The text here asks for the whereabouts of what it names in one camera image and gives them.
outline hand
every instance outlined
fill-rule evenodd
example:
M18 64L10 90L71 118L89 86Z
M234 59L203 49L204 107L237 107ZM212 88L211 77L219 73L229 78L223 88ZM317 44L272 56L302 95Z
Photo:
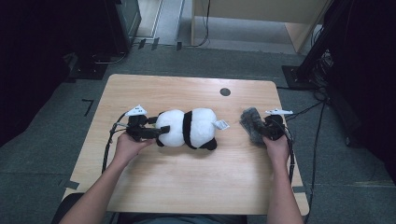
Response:
M278 168L286 168L290 155L288 139L286 136L283 135L276 141L263 136L262 140L267 146L268 156L271 159L274 170Z
M137 156L137 154L139 154L140 150L154 142L155 139L136 142L128 133L122 133L117 140L116 154L114 155L113 162L125 167Z

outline black cable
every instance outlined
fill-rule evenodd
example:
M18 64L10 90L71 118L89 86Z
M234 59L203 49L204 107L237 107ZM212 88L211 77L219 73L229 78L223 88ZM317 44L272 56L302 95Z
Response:
M121 131L125 131L126 129L119 129L119 130L116 130L114 133L117 133L117 132L121 132Z
M207 10L206 10L206 22L204 21L204 27L206 28L206 35L201 44L192 46L194 48L201 47L208 39L209 39L209 11L210 11L210 0L207 3Z
M315 44L315 42L317 41L318 34L320 34L322 31L323 31L323 26L320 27L320 29L315 33L315 36L314 36L314 31L312 31L312 33L311 33L311 47Z
M328 86L326 76L332 67L332 56L328 50L326 50L319 59L314 61L313 72L310 75L310 80L316 86L323 88Z
M319 136L319 131L320 131L320 126L321 126L321 121L323 118L323 111L324 111L324 106L326 105L326 101L323 101L323 107L320 110L320 117L319 117L319 122L318 122L318 128L317 128L317 133L315 136L315 144L314 144L314 155L312 159L312 182L311 182L311 194L309 197L309 202L308 202L308 208L309 208L309 213L305 216L305 221L304 223L308 222L309 216L312 212L312 202L314 198L314 190L315 190L315 178L316 178L316 172L317 172L317 148L318 148L318 136Z
M304 110L302 110L302 111L300 111L300 112L298 112L298 113L295 113L295 114L292 114L292 115L287 115L287 116L285 116L285 119L286 119L286 121L289 121L289 120L291 120L291 119L295 119L295 118L297 118L299 115L302 115L302 114L308 112L310 109L314 108L314 107L317 106L317 105L320 105L321 103L323 103L323 102L319 102L319 103L316 103L316 104L314 104L314 105L311 105L311 106L309 106L308 108L306 108L306 109L304 109Z
M294 160L294 149L293 149L293 138L291 136L291 133L287 127L285 127L285 133L286 137L288 138L288 146L289 146L289 153L290 153L290 166L289 166L289 181L293 180L293 174L294 174L294 165L295 165L295 160Z
M124 59L126 56L126 52L123 53L123 55L116 61L114 62L97 62L95 60L93 60L94 63L98 63L98 64L113 64L113 63L119 63L120 61L122 61L122 59Z
M277 90L288 90L288 91L293 91L293 89L289 87L276 87Z
M108 151L110 150L110 144L113 143L113 140L112 140L113 135L114 135L114 133L121 131L121 130L116 131L116 128L117 128L117 126L118 126L118 123L121 121L121 119L125 116L126 113L127 113L127 112L123 113L123 114L119 117L119 119L117 119L117 122L115 122L115 123L113 124L113 127L112 127L111 130L110 130L110 136L108 137L107 144L106 144L106 148L105 148L105 155L104 155L104 157L103 157L102 173L103 173L103 172L105 171L105 169L107 168Z

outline stuffed panda toy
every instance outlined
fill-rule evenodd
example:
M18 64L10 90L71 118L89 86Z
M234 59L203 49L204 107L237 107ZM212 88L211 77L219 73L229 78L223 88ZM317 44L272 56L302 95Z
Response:
M218 146L215 139L216 120L216 114L208 108L196 108L187 113L177 109L162 112L155 127L160 129L169 125L170 132L161 134L157 145L181 147L186 144L193 149L214 150Z

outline gray carpet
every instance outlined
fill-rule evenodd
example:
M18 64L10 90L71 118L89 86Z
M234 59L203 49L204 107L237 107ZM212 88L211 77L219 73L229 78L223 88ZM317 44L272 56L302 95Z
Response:
M73 172L85 135L111 74L219 77L274 81L287 87L281 65L304 56L220 49L150 46L111 64L103 80L63 83L29 128L0 148L0 223L49 223L59 205L62 180ZM315 104L311 91L278 90L283 108L295 112ZM92 109L85 117L89 103ZM295 154L307 189L320 106L290 120ZM383 163L364 148L345 146L341 123L326 105L318 140L315 197L309 223L395 223L396 188ZM263 223L251 216L249 223Z

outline forearm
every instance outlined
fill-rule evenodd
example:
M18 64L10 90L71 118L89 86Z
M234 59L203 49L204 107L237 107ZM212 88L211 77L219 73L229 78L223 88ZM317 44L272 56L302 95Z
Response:
M64 216L61 223L101 223L123 166L110 163L105 172Z
M300 210L291 189L286 166L274 169L273 181L267 222L269 224L303 223Z

